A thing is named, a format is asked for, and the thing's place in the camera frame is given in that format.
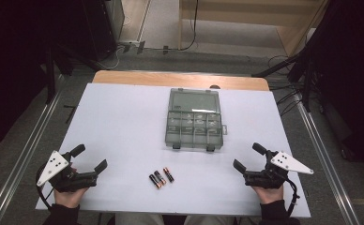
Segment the white table board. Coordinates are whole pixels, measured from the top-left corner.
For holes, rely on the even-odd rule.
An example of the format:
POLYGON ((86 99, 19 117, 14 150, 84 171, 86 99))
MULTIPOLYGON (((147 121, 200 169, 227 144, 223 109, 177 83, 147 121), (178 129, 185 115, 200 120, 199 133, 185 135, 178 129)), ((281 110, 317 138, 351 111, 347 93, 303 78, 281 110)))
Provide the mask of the white table board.
POLYGON ((82 143, 72 160, 80 172, 103 159, 107 168, 84 195, 86 211, 159 214, 257 216, 259 200, 233 162, 261 171, 265 157, 259 143, 292 155, 274 96, 269 91, 221 90, 220 111, 227 127, 223 147, 174 150, 165 143, 170 90, 161 86, 90 83, 86 86, 60 147, 82 143), (163 168, 174 178, 171 183, 163 168), (149 179, 159 171, 166 184, 149 179))

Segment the black and copper battery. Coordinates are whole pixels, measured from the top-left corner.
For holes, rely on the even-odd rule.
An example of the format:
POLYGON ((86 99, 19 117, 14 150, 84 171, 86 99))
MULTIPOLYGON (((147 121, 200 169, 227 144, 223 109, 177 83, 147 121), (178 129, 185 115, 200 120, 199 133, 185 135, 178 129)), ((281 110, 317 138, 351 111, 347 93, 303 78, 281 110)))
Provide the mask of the black and copper battery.
POLYGON ((159 171, 154 171, 154 175, 159 180, 159 182, 164 186, 166 184, 166 180, 162 177, 159 171))
POLYGON ((153 182, 153 184, 157 187, 157 188, 161 188, 162 184, 160 181, 157 180, 157 178, 155 177, 154 174, 150 174, 149 175, 149 179, 153 182))
POLYGON ((169 169, 168 169, 167 167, 164 167, 164 168, 163 168, 163 171, 164 171, 165 175, 167 176, 168 180, 169 180, 171 183, 173 183, 174 178, 173 178, 173 176, 171 175, 171 173, 170 173, 169 169))

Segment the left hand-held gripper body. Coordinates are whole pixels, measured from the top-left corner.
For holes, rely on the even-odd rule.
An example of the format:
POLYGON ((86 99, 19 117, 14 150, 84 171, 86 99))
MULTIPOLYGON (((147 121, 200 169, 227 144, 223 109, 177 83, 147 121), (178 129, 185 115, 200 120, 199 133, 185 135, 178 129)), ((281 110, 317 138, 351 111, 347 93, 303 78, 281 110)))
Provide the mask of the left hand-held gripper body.
POLYGON ((73 192, 80 188, 91 188, 97 185, 96 172, 78 173, 71 168, 70 152, 61 155, 53 151, 44 166, 36 185, 42 187, 46 182, 59 192, 73 192))

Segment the dark cabinet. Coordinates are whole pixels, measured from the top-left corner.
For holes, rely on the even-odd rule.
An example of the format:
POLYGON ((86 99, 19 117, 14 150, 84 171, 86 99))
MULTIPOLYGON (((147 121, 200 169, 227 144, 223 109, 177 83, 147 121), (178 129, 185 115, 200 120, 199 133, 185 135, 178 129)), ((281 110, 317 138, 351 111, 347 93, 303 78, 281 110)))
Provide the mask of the dark cabinet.
POLYGON ((89 58, 101 61, 113 53, 122 32, 125 13, 121 0, 83 0, 88 25, 89 58))

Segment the metal floor rail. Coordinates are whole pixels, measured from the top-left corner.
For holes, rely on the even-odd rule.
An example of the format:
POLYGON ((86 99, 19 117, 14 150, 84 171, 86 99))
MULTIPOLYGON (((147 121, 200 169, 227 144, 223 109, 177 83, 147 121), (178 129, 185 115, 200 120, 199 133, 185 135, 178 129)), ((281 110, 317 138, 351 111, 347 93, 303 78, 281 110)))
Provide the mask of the metal floor rail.
POLYGON ((350 197, 334 167, 334 164, 327 152, 320 133, 313 121, 310 112, 307 112, 302 103, 297 106, 300 116, 310 135, 314 150, 320 160, 325 172, 327 182, 330 185, 334 199, 340 208, 341 215, 346 225, 361 225, 350 197))
POLYGON ((36 122, 26 144, 20 153, 18 160, 14 164, 10 175, 8 176, 6 183, 0 189, 0 221, 3 218, 5 212, 8 209, 8 205, 12 200, 12 197, 20 184, 23 174, 34 155, 41 136, 47 127, 53 111, 58 103, 60 93, 56 93, 53 99, 45 105, 42 113, 36 122))

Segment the person's right hand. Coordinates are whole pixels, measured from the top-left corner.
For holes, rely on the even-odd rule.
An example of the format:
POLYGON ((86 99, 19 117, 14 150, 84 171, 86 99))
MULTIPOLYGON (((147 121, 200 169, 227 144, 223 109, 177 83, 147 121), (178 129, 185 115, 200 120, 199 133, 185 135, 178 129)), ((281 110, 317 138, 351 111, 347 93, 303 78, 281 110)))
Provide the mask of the person's right hand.
POLYGON ((273 202, 281 201, 283 199, 283 187, 279 188, 252 188, 259 197, 260 204, 270 204, 273 202))

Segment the clear plastic compartment box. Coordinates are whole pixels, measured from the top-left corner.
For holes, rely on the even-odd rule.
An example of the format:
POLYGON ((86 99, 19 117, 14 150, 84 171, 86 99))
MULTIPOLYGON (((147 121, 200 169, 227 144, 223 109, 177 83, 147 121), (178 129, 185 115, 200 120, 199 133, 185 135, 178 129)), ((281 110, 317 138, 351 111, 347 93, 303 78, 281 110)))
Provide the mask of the clear plastic compartment box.
POLYGON ((167 146, 214 152, 223 147, 223 129, 218 91, 184 88, 170 91, 165 132, 167 146))

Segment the black metal stand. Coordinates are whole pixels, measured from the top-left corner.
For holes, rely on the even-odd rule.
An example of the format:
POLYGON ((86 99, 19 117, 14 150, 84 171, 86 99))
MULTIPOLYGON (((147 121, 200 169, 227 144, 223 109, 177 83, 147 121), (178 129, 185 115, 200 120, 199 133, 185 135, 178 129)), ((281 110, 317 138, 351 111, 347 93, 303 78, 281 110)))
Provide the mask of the black metal stand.
POLYGON ((100 67, 91 60, 81 56, 72 49, 62 46, 55 42, 49 42, 46 44, 46 78, 47 78, 47 99, 46 103, 49 104, 55 96, 55 75, 54 66, 57 66, 62 73, 68 75, 73 71, 73 67, 68 58, 74 58, 84 65, 88 66, 94 71, 99 71, 100 67))
POLYGON ((278 72, 283 68, 288 68, 290 65, 293 67, 287 74, 287 79, 290 83, 298 83, 301 77, 304 77, 303 88, 300 91, 301 100, 307 113, 311 111, 310 108, 310 92, 311 92, 311 79, 314 74, 314 63, 304 56, 302 53, 298 53, 294 56, 279 62, 277 65, 270 67, 262 72, 251 74, 252 78, 264 78, 268 75, 278 72))

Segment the light wooden shelf unit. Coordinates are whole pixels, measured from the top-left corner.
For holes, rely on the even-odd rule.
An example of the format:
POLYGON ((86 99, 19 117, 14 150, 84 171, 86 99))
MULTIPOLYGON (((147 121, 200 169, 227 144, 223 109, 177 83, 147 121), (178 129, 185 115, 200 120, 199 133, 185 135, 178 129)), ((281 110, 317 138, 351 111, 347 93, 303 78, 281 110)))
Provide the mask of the light wooden shelf unit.
POLYGON ((277 27, 288 56, 298 53, 306 35, 326 12, 330 0, 178 0, 178 48, 182 21, 198 6, 199 21, 252 23, 277 27))

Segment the person's left hand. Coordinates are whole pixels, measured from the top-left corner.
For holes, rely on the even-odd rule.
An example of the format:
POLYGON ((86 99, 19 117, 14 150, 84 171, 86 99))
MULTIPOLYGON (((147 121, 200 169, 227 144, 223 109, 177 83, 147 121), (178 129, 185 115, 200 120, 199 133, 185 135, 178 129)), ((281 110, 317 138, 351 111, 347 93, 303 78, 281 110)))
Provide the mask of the person's left hand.
POLYGON ((56 204, 63 205, 67 208, 76 208, 80 205, 83 195, 88 190, 86 188, 80 188, 73 192, 59 192, 54 191, 54 201, 56 204))

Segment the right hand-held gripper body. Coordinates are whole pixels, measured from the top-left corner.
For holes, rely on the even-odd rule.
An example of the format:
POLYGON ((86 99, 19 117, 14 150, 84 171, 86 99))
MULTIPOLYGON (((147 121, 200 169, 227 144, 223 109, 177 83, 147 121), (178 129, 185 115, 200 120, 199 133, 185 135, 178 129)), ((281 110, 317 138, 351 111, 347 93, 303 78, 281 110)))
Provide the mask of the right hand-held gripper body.
POLYGON ((285 152, 259 150, 259 153, 266 158, 265 168, 260 172, 244 171, 247 186, 278 189, 288 180, 288 172, 314 174, 313 169, 285 152))

